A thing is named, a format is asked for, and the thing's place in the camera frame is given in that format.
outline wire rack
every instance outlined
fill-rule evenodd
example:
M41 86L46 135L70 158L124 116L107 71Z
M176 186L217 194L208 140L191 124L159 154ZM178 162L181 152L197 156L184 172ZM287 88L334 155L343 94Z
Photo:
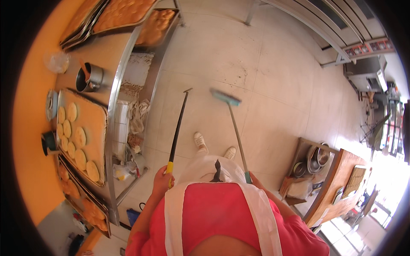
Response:
M124 100L117 101L117 108L114 116L114 137L112 143L112 152L114 158L125 161L126 156L126 146L127 138L129 132L129 123L128 118L128 104L129 102Z

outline bakery kitchen floor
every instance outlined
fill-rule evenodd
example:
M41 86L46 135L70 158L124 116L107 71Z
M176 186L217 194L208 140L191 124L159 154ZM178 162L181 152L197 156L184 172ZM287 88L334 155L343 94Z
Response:
M243 21L251 0L180 3L186 26L177 29L168 48L148 115L143 155L149 172L119 205L121 222L129 224L126 209L139 210L152 192L154 174L167 164L183 91L191 87L174 160L176 181L197 151L196 131L210 154L223 156L238 147L228 106L211 96L211 87L242 99L233 112L246 162L271 191L279 190L298 137L369 159L370 150L359 143L363 103L342 66L320 67L318 60L331 59L312 30L269 5L257 9L248 27ZM235 162L242 166L239 149Z

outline red shirt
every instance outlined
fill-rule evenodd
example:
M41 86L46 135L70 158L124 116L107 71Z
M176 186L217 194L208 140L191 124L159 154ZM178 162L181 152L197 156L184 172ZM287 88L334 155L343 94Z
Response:
M329 246L316 236L299 216L283 220L269 200L283 256L329 255ZM188 255L201 241L213 235L242 240L260 251L251 212L241 188L235 183L197 183L185 191L182 211L182 247ZM127 246L126 256L162 256L165 250L164 198L150 222L150 234L137 232Z

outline wooden table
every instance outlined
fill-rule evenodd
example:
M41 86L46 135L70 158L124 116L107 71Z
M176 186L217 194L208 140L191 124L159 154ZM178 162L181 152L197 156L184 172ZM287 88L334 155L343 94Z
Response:
M360 196L363 194L364 186L359 188L353 197L342 200L335 205L333 205L333 198L337 189L340 187L346 188L350 175L356 165L367 166L368 162L344 149L341 149L337 155L336 161L330 168L319 194L317 195L309 211L303 217L303 220L308 227L313 227L319 219L322 219L320 223L323 223L343 215L355 207ZM368 179L369 175L370 168L366 170L364 178Z

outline orange wall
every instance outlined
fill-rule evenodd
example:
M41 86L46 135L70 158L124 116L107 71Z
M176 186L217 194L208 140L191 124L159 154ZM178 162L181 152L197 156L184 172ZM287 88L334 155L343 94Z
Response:
M32 221L38 225L64 196L59 188L53 156L44 156L41 133L46 120L46 95L57 75L43 64L43 54L58 51L59 38L84 0L62 0L37 34L23 64L13 109L13 156L18 184Z

